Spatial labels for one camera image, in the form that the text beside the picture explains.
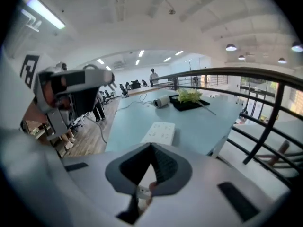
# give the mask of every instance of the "green vegetable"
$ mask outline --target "green vegetable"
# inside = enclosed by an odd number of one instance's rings
[[[179,93],[178,100],[181,103],[185,103],[185,102],[198,103],[202,95],[202,93],[200,93],[196,89],[190,89],[190,90],[178,89],[177,92]]]

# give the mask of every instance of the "ceiling light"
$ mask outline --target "ceiling light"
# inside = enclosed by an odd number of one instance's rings
[[[140,51],[139,57],[142,57],[143,53],[144,53],[144,51]]]
[[[167,61],[169,61],[170,59],[171,59],[171,57],[165,59],[163,62],[167,62]]]
[[[98,61],[101,65],[104,64],[104,62],[103,62],[101,59],[98,59],[97,61]]]
[[[226,50],[227,51],[236,51],[237,50],[237,47],[234,45],[234,44],[228,44],[226,46]]]
[[[178,53],[176,53],[176,55],[180,55],[181,53],[183,53],[183,51],[179,51]]]
[[[278,60],[278,62],[280,64],[286,64],[287,63],[287,61],[284,58],[282,58],[282,57]]]
[[[302,48],[302,45],[299,42],[293,42],[292,50],[294,52],[302,52],[303,48]]]
[[[58,29],[63,29],[65,27],[65,24],[38,0],[23,0],[23,2],[51,24],[55,25]]]

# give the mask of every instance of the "metal railing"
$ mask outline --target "metal railing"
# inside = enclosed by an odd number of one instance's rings
[[[219,85],[219,82],[222,83],[221,85],[223,85],[225,82],[227,84],[228,76],[244,76],[244,77],[264,79],[264,80],[268,80],[268,81],[277,82],[278,88],[277,88],[276,95],[275,95],[275,101],[272,103],[272,102],[266,101],[265,99],[250,96],[247,94],[228,91],[228,90],[222,90],[219,88],[213,88],[213,86],[215,86],[217,84]],[[198,86],[196,86],[197,84],[195,84],[194,86],[192,84],[190,84],[190,86],[184,86],[181,83],[179,83],[182,81],[182,79],[180,79],[182,77],[190,77],[191,79],[194,77],[200,77],[202,79],[205,79],[205,81],[203,83],[203,81],[201,80],[200,81],[201,83],[198,84]],[[211,84],[211,80],[213,78],[215,78],[215,80],[214,80],[215,85]],[[162,80],[162,79],[168,79],[169,81],[171,81],[171,83],[169,85],[165,85],[163,83],[160,83],[160,84],[153,83],[153,81],[155,81],[155,80]],[[227,139],[227,142],[231,143],[233,146],[235,146],[236,148],[238,148],[239,150],[241,150],[242,152],[244,152],[247,155],[243,161],[243,164],[247,164],[252,159],[255,160],[256,162],[261,164],[265,169],[272,172],[278,179],[280,179],[285,185],[287,185],[290,188],[292,187],[292,182],[276,170],[276,169],[279,169],[282,167],[275,166],[273,164],[280,164],[280,163],[288,164],[286,167],[284,166],[283,168],[293,168],[298,172],[299,175],[302,174],[302,172],[303,172],[302,160],[291,159],[292,156],[302,156],[303,154],[301,152],[287,154],[285,152],[280,152],[279,150],[276,150],[265,143],[270,132],[274,132],[274,133],[280,135],[281,137],[285,138],[285,140],[295,144],[297,147],[299,147],[300,149],[303,150],[302,142],[299,142],[297,139],[293,138],[292,136],[288,135],[287,133],[282,132],[281,130],[274,127],[275,121],[277,119],[277,116],[278,116],[278,113],[280,110],[303,121],[302,115],[297,114],[297,113],[289,110],[288,108],[281,106],[285,86],[289,86],[291,88],[303,91],[303,80],[302,79],[299,79],[297,77],[287,75],[284,73],[272,71],[272,70],[245,68],[245,67],[241,67],[241,68],[223,67],[223,68],[193,70],[193,71],[187,71],[187,72],[182,72],[182,73],[177,73],[177,74],[171,74],[171,75],[167,75],[164,77],[151,79],[150,82],[151,82],[152,87],[156,87],[156,86],[173,87],[174,90],[177,90],[178,88],[196,88],[196,89],[202,89],[202,90],[209,90],[209,91],[234,95],[234,96],[238,96],[238,97],[244,97],[247,99],[252,99],[252,100],[255,100],[256,102],[261,102],[263,104],[271,106],[272,111],[271,111],[271,115],[270,115],[267,123],[260,121],[259,119],[253,118],[245,113],[240,113],[241,117],[251,120],[264,127],[264,130],[259,139],[240,130],[237,127],[232,128],[235,132],[237,132],[237,133],[245,136],[247,139],[255,142],[255,146],[253,147],[253,149],[250,152],[231,139]],[[257,155],[258,151],[261,148],[265,148],[267,151],[272,153],[272,154],[267,154],[266,156],[269,158],[275,159],[273,164],[269,164],[268,161],[262,160],[262,158],[264,158],[262,155]]]

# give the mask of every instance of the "desk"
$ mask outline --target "desk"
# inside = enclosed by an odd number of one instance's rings
[[[145,102],[175,94],[177,94],[175,91],[166,89],[152,91],[147,93]],[[139,97],[140,95],[135,95],[120,100],[118,108],[139,101]],[[150,104],[134,103],[126,109],[117,111],[107,140],[106,151],[120,151],[140,143],[154,122],[171,122],[176,125],[173,146],[203,155],[216,149],[217,154],[242,108],[241,105],[220,98],[202,96],[202,99],[210,103],[207,107],[217,115],[202,107],[179,112],[172,104],[157,109]]]
[[[141,88],[137,88],[137,89],[133,89],[133,90],[129,90],[128,95],[129,96],[134,96],[134,95],[139,95],[139,94],[143,94],[143,93],[147,93],[147,92],[152,92],[155,90],[159,90],[161,89],[160,87],[141,87]]]

